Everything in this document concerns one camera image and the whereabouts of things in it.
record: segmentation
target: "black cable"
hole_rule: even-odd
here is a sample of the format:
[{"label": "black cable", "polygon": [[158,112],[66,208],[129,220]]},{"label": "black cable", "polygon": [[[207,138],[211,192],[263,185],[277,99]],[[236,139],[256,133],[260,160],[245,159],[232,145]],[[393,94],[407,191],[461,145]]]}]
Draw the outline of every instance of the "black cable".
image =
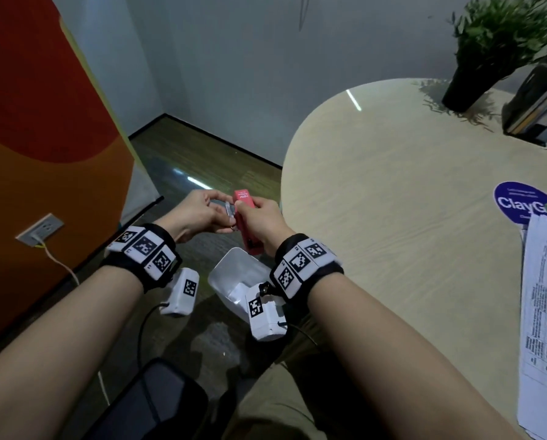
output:
[{"label": "black cable", "polygon": [[145,399],[147,400],[147,405],[149,406],[149,410],[152,412],[153,420],[156,422],[156,425],[160,424],[161,419],[159,414],[157,413],[157,408],[153,404],[152,396],[149,393],[149,389],[147,388],[147,383],[145,382],[145,374],[141,373],[141,370],[143,366],[141,365],[141,340],[143,339],[143,329],[145,328],[145,323],[149,319],[149,317],[152,315],[152,313],[156,309],[160,309],[162,307],[167,307],[168,303],[161,303],[156,306],[153,306],[149,312],[147,312],[147,315],[145,315],[145,318],[143,319],[143,322],[141,323],[141,327],[139,328],[139,336],[137,338],[137,368],[139,371],[139,375],[141,376],[141,384],[143,385],[143,393],[145,394]]},{"label": "black cable", "polygon": [[318,343],[308,334],[306,333],[305,331],[303,331],[300,327],[298,327],[297,325],[295,324],[292,324],[292,323],[278,323],[277,325],[281,326],[281,327],[284,327],[286,325],[290,326],[290,327],[293,327],[294,329],[296,329],[297,331],[301,332],[306,338],[308,338],[309,340],[312,341],[312,344],[314,344],[316,346],[316,348],[318,350],[320,350],[322,352],[322,349],[321,347],[318,345]]}]

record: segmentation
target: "gray wall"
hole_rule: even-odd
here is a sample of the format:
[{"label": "gray wall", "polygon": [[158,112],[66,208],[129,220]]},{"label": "gray wall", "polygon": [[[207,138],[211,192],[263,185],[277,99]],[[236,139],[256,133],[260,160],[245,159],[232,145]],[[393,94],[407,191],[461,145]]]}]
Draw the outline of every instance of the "gray wall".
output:
[{"label": "gray wall", "polygon": [[309,0],[299,30],[306,1],[127,0],[166,112],[279,164],[339,91],[455,70],[445,19],[468,0]]},{"label": "gray wall", "polygon": [[163,113],[125,0],[53,0],[127,134]]}]

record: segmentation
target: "khaki pants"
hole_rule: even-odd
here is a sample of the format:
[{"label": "khaki pants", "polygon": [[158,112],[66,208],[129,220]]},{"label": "khaki pants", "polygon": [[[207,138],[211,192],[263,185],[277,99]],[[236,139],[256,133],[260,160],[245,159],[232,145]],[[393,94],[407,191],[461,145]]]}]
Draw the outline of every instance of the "khaki pants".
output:
[{"label": "khaki pants", "polygon": [[223,439],[388,438],[314,320],[301,328],[320,349],[296,333],[241,400]]}]

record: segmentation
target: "potted plant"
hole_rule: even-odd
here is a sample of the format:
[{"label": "potted plant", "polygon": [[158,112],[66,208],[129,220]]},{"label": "potted plant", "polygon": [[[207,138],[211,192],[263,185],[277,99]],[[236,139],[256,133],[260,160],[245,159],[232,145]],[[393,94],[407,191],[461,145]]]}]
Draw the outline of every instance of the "potted plant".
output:
[{"label": "potted plant", "polygon": [[471,0],[450,23],[457,70],[442,103],[465,112],[497,81],[547,49],[547,0]]}]

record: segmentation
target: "person's left hand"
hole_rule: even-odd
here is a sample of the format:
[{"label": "person's left hand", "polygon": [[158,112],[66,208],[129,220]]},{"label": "person's left hand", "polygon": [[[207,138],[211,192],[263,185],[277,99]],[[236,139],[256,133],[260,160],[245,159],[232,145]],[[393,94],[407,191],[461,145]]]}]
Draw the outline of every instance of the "person's left hand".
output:
[{"label": "person's left hand", "polygon": [[233,198],[219,190],[192,190],[172,211],[157,221],[178,243],[187,242],[201,232],[232,233],[235,219],[211,199],[233,203]]}]

